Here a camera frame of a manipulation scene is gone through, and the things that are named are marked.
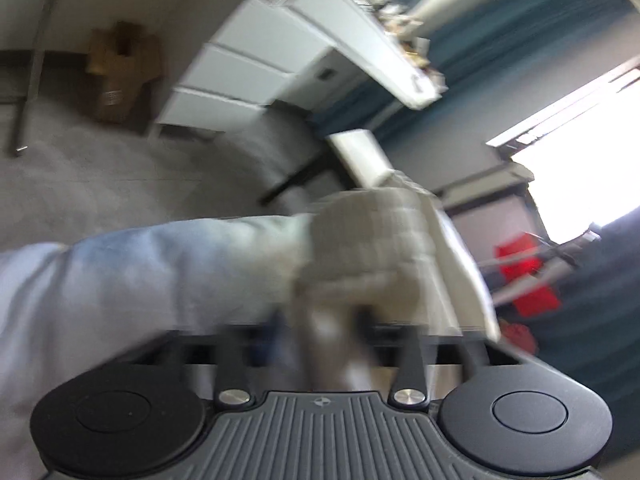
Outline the teal right curtain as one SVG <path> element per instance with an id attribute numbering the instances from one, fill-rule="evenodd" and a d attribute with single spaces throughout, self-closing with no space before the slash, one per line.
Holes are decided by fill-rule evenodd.
<path id="1" fill-rule="evenodd" d="M 639 211 L 608 224 L 558 283 L 561 307 L 525 322 L 544 362 L 595 391 L 614 424 L 605 462 L 639 449 Z"/>

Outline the pink blue bed sheet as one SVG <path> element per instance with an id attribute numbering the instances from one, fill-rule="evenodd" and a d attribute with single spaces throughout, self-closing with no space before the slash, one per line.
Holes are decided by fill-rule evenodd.
<path id="1" fill-rule="evenodd" d="M 309 219 L 198 219 L 1 256 L 1 474 L 37 479 L 41 397 L 166 330 L 254 324 L 290 299 Z"/>

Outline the white radiator cover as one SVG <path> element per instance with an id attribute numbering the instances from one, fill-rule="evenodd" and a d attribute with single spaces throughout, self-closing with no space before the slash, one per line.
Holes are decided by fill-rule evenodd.
<path id="1" fill-rule="evenodd" d="M 529 192 L 533 182 L 529 169 L 506 162 L 448 184 L 436 195 L 466 248 L 482 262 L 494 258 L 497 247 L 523 233 L 548 236 Z"/>

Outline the teal curtain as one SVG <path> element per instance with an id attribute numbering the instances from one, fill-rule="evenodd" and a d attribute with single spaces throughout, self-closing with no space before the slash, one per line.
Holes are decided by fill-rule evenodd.
<path id="1" fill-rule="evenodd" d="M 544 362 L 595 391 L 614 424 L 605 462 L 639 449 L 639 211 L 608 224 L 558 283 L 561 307 L 525 322 Z"/>
<path id="2" fill-rule="evenodd" d="M 629 0 L 489 0 L 428 35 L 428 58 L 444 75 L 444 95 L 423 110 L 402 108 L 372 129 L 386 142 L 408 136 L 515 64 L 572 39 L 585 39 L 634 12 Z"/>

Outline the brown cardboard box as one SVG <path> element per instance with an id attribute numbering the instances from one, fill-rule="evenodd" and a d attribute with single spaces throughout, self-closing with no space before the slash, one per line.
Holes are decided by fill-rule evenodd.
<path id="1" fill-rule="evenodd" d="M 100 80 L 96 119 L 121 124 L 142 88 L 163 75 L 160 38 L 142 25 L 118 21 L 109 29 L 93 29 L 87 73 Z"/>

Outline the red garment on stand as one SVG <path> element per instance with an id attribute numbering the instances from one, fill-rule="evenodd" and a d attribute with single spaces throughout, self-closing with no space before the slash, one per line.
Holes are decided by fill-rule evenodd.
<path id="1" fill-rule="evenodd" d="M 512 304 L 524 318 L 559 309 L 561 301 L 550 285 L 552 246 L 532 233 L 522 233 L 498 245 L 494 254 L 504 285 L 491 294 L 496 308 Z"/>

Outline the grey metal pole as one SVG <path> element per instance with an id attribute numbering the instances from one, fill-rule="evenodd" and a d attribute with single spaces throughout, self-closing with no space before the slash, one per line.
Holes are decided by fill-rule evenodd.
<path id="1" fill-rule="evenodd" d="M 46 55 L 44 43 L 46 42 L 47 30 L 57 1 L 58 0 L 43 1 L 43 5 L 38 16 L 34 42 L 32 43 L 32 52 L 30 52 L 25 92 L 23 94 L 17 94 L 16 96 L 1 97 L 2 105 L 14 105 L 16 107 L 13 129 L 8 145 L 8 153 L 13 157 L 21 156 L 27 150 L 27 123 L 32 107 L 38 98 L 44 56 Z"/>

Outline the white vanity desk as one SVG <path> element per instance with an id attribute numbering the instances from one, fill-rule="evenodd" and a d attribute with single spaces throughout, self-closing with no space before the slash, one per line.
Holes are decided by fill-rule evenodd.
<path id="1" fill-rule="evenodd" d="M 354 0 L 180 0 L 163 40 L 152 133 L 163 126 L 242 131 L 307 90 L 315 103 L 366 74 L 403 106 L 442 92 Z"/>

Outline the black white folding chair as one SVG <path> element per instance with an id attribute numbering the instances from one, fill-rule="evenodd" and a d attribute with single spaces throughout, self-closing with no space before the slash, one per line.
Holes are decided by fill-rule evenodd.
<path id="1" fill-rule="evenodd" d="M 289 188 L 301 188 L 330 172 L 344 190 L 374 188 L 394 172 L 378 140 L 369 130 L 356 129 L 331 134 L 322 151 L 258 200 L 270 205 Z"/>

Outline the cream white sweatpants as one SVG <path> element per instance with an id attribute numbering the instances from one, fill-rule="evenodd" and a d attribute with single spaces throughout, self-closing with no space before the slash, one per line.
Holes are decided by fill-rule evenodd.
<path id="1" fill-rule="evenodd" d="M 439 199 L 399 171 L 367 190 L 344 192 L 309 223 L 309 261 L 294 295 L 295 327 L 312 388 L 370 390 L 380 374 L 356 330 L 372 309 L 382 323 L 428 334 L 466 330 L 491 340 L 500 327 L 488 288 Z"/>

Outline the teal left curtain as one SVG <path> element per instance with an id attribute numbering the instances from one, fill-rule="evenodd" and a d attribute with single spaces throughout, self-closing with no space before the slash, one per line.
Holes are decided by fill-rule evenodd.
<path id="1" fill-rule="evenodd" d="M 408 136 L 515 64 L 572 39 L 585 39 L 634 12 L 629 0 L 489 0 L 428 35 L 428 58 L 444 75 L 444 95 L 423 110 L 402 108 L 372 129 L 386 142 Z"/>

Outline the window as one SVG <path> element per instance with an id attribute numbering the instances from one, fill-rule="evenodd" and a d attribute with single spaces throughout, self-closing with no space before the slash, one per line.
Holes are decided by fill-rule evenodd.
<path id="1" fill-rule="evenodd" d="M 639 59 L 620 64 L 486 142 L 531 171 L 550 240 L 563 243 L 639 207 Z"/>

